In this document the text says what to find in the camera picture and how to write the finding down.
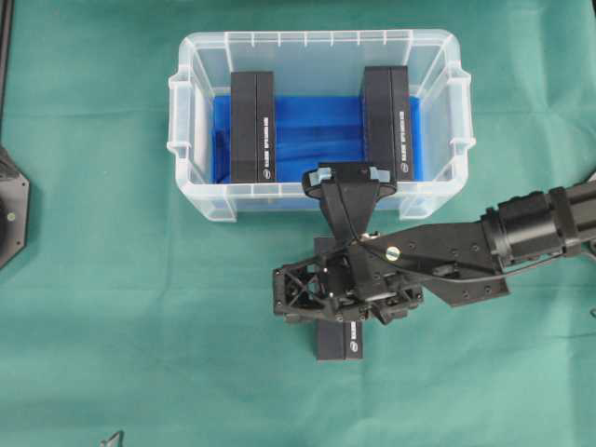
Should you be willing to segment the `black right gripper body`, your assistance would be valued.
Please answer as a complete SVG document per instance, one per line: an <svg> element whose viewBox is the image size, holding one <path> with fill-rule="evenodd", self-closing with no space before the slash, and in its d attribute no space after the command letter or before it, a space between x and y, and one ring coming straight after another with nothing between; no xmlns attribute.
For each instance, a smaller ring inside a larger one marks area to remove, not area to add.
<svg viewBox="0 0 596 447"><path fill-rule="evenodd" d="M317 241L313 257L273 271L273 312L288 323L374 318L387 325L423 302L419 284L360 244Z"/></svg>

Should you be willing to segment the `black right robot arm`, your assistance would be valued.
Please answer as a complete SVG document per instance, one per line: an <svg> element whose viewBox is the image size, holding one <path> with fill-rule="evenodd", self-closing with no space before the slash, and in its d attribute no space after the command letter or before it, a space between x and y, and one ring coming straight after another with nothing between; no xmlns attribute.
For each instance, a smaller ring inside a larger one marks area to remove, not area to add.
<svg viewBox="0 0 596 447"><path fill-rule="evenodd" d="M595 184L517 196L471 223L423 224L367 233L376 181L324 181L315 190L331 246L273 274L273 311L288 321L383 324L404 318L431 292L452 307L506 295L507 279L595 238Z"/></svg>

